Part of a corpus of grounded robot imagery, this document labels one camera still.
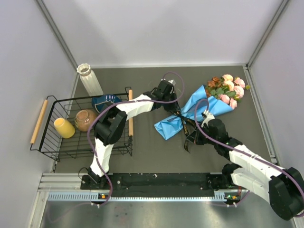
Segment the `black ribbon gold lettering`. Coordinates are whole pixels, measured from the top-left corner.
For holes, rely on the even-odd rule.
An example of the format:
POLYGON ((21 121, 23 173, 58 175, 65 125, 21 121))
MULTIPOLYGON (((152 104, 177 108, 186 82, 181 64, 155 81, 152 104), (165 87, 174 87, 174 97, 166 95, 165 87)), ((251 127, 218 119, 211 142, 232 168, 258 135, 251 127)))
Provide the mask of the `black ribbon gold lettering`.
POLYGON ((189 140, 188 140, 188 136, 190 135, 189 133, 189 130, 187 128, 187 124, 190 124, 190 126, 192 127, 195 127, 195 123, 193 120, 187 118, 187 117, 184 117, 182 114, 181 114, 181 111, 180 110, 174 110, 174 111, 169 111, 172 115, 176 116, 176 117, 179 117, 180 120, 181 120, 181 123, 182 123, 182 129, 183 129, 183 132, 186 136, 186 139, 185 139, 185 142, 184 142, 184 150, 187 151, 188 153, 190 153, 189 149, 188 149, 188 145, 189 145, 189 140))

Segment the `blue wrapping paper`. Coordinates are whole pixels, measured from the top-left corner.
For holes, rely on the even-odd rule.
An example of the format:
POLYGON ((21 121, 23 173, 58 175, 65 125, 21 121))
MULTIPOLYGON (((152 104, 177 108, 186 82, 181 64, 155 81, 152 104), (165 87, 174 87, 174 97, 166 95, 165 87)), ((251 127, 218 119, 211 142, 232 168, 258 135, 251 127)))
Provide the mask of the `blue wrapping paper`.
MULTIPOLYGON (((191 120, 194 120, 194 117, 196 117, 197 121, 201 122, 203 120, 202 113, 206 110, 207 104, 205 102, 201 102, 197 108, 197 111, 194 112, 194 110, 197 102, 201 99, 206 98, 207 94, 205 92, 205 87, 202 85, 190 96, 187 103, 181 108, 181 115, 191 120)), ((208 101, 208 111, 214 116, 218 116, 232 111, 232 108, 228 104, 224 103, 222 100, 216 99, 213 96, 209 97, 208 101)), ((157 122, 154 125, 154 128, 165 140, 170 139, 183 129, 182 121, 180 117, 176 115, 171 115, 157 122)))

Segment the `pink and brown flower bouquet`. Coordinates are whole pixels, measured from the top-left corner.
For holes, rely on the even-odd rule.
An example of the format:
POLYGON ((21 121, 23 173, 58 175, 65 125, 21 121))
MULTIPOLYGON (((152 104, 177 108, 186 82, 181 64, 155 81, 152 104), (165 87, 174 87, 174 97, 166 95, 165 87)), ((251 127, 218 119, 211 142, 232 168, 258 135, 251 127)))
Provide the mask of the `pink and brown flower bouquet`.
POLYGON ((243 98, 245 91, 250 89, 240 77, 224 74, 222 77, 213 77, 205 87, 207 98, 214 97, 229 105, 233 110, 243 98))

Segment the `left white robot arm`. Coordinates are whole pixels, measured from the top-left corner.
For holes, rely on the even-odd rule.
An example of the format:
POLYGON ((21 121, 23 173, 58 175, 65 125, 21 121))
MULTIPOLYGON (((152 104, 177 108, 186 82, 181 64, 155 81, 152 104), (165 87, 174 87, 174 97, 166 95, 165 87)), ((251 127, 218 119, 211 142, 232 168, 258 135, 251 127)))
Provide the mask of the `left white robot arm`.
POLYGON ((174 111, 178 107, 175 81, 163 79, 158 87, 130 101, 107 102, 88 131, 94 131, 95 144, 90 143, 94 158, 88 176, 97 188, 107 185, 109 160, 114 144, 121 138, 125 124, 131 118, 163 107, 174 111))

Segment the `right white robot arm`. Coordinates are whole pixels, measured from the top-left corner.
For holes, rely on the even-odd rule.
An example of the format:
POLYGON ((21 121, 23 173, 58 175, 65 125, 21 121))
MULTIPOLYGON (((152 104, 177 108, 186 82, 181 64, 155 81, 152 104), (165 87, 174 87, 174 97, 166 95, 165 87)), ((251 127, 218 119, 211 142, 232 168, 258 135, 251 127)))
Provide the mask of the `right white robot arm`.
POLYGON ((304 215, 304 180, 294 167, 285 169, 250 151, 241 141, 229 136, 220 119, 195 127, 187 140, 196 145, 211 144, 230 161, 222 170, 227 188, 243 187, 269 203, 282 219, 304 215))

